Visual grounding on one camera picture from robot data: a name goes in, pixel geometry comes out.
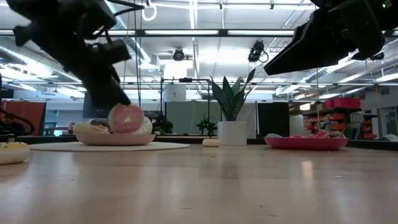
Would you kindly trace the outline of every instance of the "wooden table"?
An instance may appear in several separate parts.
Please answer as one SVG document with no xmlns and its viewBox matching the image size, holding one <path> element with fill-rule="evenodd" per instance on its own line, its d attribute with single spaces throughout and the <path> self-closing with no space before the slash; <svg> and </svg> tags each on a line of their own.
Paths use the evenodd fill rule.
<svg viewBox="0 0 398 224">
<path fill-rule="evenodd" d="M 194 145 L 0 166 L 4 224 L 397 222 L 396 152 Z"/>
</svg>

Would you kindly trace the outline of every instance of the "ceiling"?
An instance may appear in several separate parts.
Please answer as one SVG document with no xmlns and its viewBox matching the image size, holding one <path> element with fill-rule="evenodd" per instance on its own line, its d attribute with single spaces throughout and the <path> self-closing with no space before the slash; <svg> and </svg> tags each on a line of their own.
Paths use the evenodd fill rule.
<svg viewBox="0 0 398 224">
<path fill-rule="evenodd" d="M 315 6 L 311 4 L 309 0 L 304 0 L 301 6 L 307 7 L 307 10 L 296 7 L 293 9 L 284 9 L 284 7 L 295 7 L 300 4 L 300 0 L 275 0 L 275 9 L 270 10 L 270 1 L 260 0 L 222 0 L 223 10 L 219 8 L 215 9 L 203 9 L 203 7 L 219 7 L 220 0 L 198 0 L 197 12 L 195 10 L 193 15 L 189 10 L 189 0 L 158 0 L 152 1 L 152 4 L 158 4 L 157 15 L 152 21 L 145 21 L 141 17 L 141 12 L 136 13 L 130 12 L 120 16 L 121 22 L 125 27 L 116 27 L 117 29 L 294 29 L 297 26 L 305 23 L 310 14 L 315 10 Z M 123 6 L 111 4 L 113 10 L 119 11 L 125 9 Z M 12 29 L 16 25 L 26 25 L 29 23 L 27 19 L 19 16 L 12 12 L 6 5 L 5 1 L 0 1 L 0 8 L 2 13 L 0 14 L 0 29 Z M 145 14 L 147 17 L 152 15 L 152 9 L 146 9 Z M 255 41 L 262 40 L 266 46 L 266 51 L 272 58 L 277 54 L 278 50 L 283 49 L 289 42 L 289 38 L 256 38 L 256 37 L 197 37 L 195 38 L 196 44 L 196 59 L 198 60 L 198 78 L 209 78 L 214 77 L 216 81 L 221 81 L 223 76 L 226 76 L 228 80 L 235 81 L 239 77 L 244 77 L 248 74 L 252 66 L 248 63 L 247 57 L 250 48 L 253 46 Z M 18 49 L 13 44 L 12 37 L 0 37 L 0 47 L 12 50 L 23 56 L 31 58 L 32 60 L 39 61 L 45 66 L 50 67 L 58 72 L 58 82 L 75 82 L 73 75 L 66 76 L 62 72 L 62 66 L 55 62 L 49 55 L 41 51 L 38 46 L 33 42 L 28 42 L 22 49 Z M 105 39 L 99 39 L 99 42 L 105 42 Z M 147 54 L 154 54 L 160 58 L 160 65 L 163 67 L 165 64 L 174 63 L 171 60 L 171 52 L 176 48 L 181 48 L 183 51 L 190 55 L 194 54 L 194 41 L 191 37 L 143 37 L 138 38 L 137 41 L 140 43 L 142 50 Z M 320 83 L 338 83 L 343 79 L 355 75 L 359 72 L 368 70 L 369 68 L 376 67 L 381 63 L 393 61 L 396 59 L 396 53 L 398 53 L 398 43 L 391 43 L 385 49 L 386 57 L 383 61 L 378 62 L 350 62 L 341 64 L 336 69 L 330 69 L 327 75 L 320 77 Z M 129 82 L 136 80 L 136 58 L 134 51 L 131 51 L 132 59 L 127 62 L 120 62 L 114 65 L 120 77 Z M 182 62 L 187 67 L 187 76 L 195 77 L 195 71 L 193 69 L 193 60 L 186 60 Z M 306 70 L 301 72 L 285 73 L 280 75 L 268 76 L 265 71 L 260 67 L 257 69 L 256 77 L 254 82 L 302 82 L 305 78 L 316 73 L 317 70 Z M 147 70 L 143 67 L 141 69 L 141 77 L 143 82 L 158 82 L 160 81 L 162 69 L 160 71 Z M 370 76 L 365 74 L 358 77 L 350 82 L 355 83 L 366 83 L 370 82 L 370 78 L 378 78 L 382 75 L 381 70 L 373 71 Z M 40 84 L 34 85 L 38 88 L 49 87 L 53 84 Z M 134 85 L 129 85 L 127 88 L 135 89 Z M 144 86 L 145 88 L 159 88 L 159 86 Z M 274 86 L 259 86 L 257 90 L 284 90 L 282 88 Z M 343 90 L 352 90 L 355 88 L 344 87 Z M 321 88 L 320 91 L 336 91 L 335 87 Z M 314 91 L 314 88 L 305 86 L 296 86 L 290 88 L 287 91 L 280 91 L 285 96 L 286 93 L 293 93 L 294 96 L 301 94 L 307 94 Z"/>
</svg>

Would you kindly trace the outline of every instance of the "small plant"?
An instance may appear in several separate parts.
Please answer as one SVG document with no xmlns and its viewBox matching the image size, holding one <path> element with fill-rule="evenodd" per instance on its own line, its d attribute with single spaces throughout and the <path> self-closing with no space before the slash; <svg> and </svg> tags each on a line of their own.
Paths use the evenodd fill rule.
<svg viewBox="0 0 398 224">
<path fill-rule="evenodd" d="M 226 77 L 224 77 L 222 89 L 214 82 L 213 77 L 211 77 L 211 81 L 209 80 L 213 89 L 213 96 L 220 104 L 227 121 L 236 121 L 246 97 L 251 92 L 250 89 L 246 94 L 244 93 L 246 85 L 253 79 L 255 71 L 256 69 L 250 71 L 243 88 L 241 88 L 242 78 L 236 80 L 236 83 L 231 87 Z"/>
</svg>

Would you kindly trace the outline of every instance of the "white cylinder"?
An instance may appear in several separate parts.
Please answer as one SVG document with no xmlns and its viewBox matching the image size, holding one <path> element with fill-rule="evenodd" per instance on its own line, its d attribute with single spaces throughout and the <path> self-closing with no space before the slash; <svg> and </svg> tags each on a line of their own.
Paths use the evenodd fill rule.
<svg viewBox="0 0 398 224">
<path fill-rule="evenodd" d="M 165 102 L 185 102 L 187 100 L 187 87 L 185 85 L 169 85 L 164 90 Z"/>
<path fill-rule="evenodd" d="M 246 122 L 222 121 L 218 123 L 218 139 L 222 146 L 245 146 L 248 141 Z"/>
</svg>

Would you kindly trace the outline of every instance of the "white pot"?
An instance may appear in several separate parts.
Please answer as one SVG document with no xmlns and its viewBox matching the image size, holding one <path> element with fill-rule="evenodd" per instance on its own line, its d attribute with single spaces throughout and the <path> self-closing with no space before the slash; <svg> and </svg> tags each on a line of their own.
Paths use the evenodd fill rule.
<svg viewBox="0 0 398 224">
<path fill-rule="evenodd" d="M 222 121 L 218 123 L 217 131 L 222 146 L 245 146 L 247 144 L 246 122 Z"/>
</svg>

